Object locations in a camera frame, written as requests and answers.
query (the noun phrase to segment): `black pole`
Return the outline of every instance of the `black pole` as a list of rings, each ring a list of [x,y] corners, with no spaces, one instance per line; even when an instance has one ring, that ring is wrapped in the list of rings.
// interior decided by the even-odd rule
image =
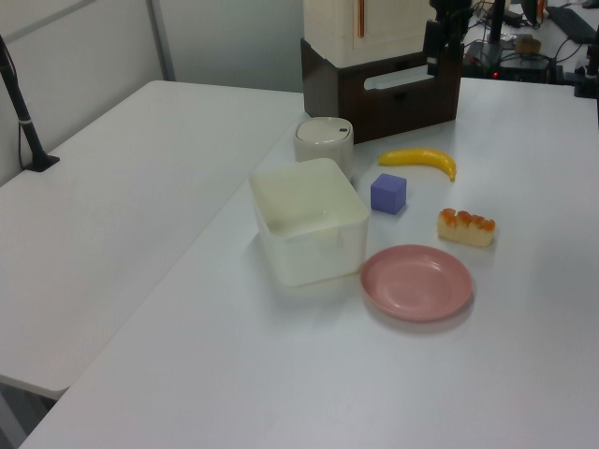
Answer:
[[[0,72],[2,73],[2,79],[7,86],[8,95],[12,101],[12,106],[17,112],[19,117],[19,123],[21,124],[22,131],[27,138],[29,148],[31,149],[32,159],[25,169],[41,172],[46,170],[48,167],[56,164],[60,159],[56,156],[50,156],[46,154],[41,146],[41,142],[37,137],[37,132],[34,127],[29,111],[25,105],[25,100],[22,98],[21,89],[19,89],[19,83],[15,73],[13,72],[10,59],[8,58],[8,49],[0,36]]]
[[[490,21],[489,44],[498,44],[502,36],[502,22],[504,21],[505,0],[495,0]]]

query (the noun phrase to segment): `white table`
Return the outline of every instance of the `white table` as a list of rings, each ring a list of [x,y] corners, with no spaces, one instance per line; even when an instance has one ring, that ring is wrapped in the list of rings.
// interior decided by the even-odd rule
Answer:
[[[291,163],[293,131],[258,169]],[[374,162],[413,146],[453,154],[455,183]],[[355,171],[365,202],[378,174],[408,180],[399,216],[373,213],[368,255],[403,243],[456,255],[474,279],[469,307],[410,324],[365,302],[357,275],[279,286],[245,182],[22,449],[594,447],[595,102],[463,80],[454,123],[360,144]],[[439,240],[445,207],[494,218],[496,242]]]
[[[153,82],[0,188],[0,382],[59,398],[302,112]]]

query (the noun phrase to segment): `blue block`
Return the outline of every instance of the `blue block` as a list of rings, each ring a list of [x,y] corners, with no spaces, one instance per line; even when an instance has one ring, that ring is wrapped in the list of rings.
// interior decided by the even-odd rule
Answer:
[[[405,204],[408,181],[383,173],[371,185],[371,208],[396,214]]]

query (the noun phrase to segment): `floor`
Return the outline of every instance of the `floor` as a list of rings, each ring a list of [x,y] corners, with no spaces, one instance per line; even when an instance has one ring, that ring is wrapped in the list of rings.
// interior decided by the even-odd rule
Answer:
[[[55,403],[0,384],[0,449],[17,449]]]

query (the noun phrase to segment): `white wall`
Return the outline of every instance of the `white wall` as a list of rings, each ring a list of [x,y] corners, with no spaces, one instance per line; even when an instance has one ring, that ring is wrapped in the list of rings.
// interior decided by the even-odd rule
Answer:
[[[177,81],[301,92],[302,0],[154,0]]]
[[[0,0],[0,14],[8,2],[15,0]],[[7,46],[46,152],[146,82],[163,78],[146,0],[97,0]],[[20,171],[17,136],[17,116],[0,83],[0,185]],[[23,147],[28,160],[25,139]]]

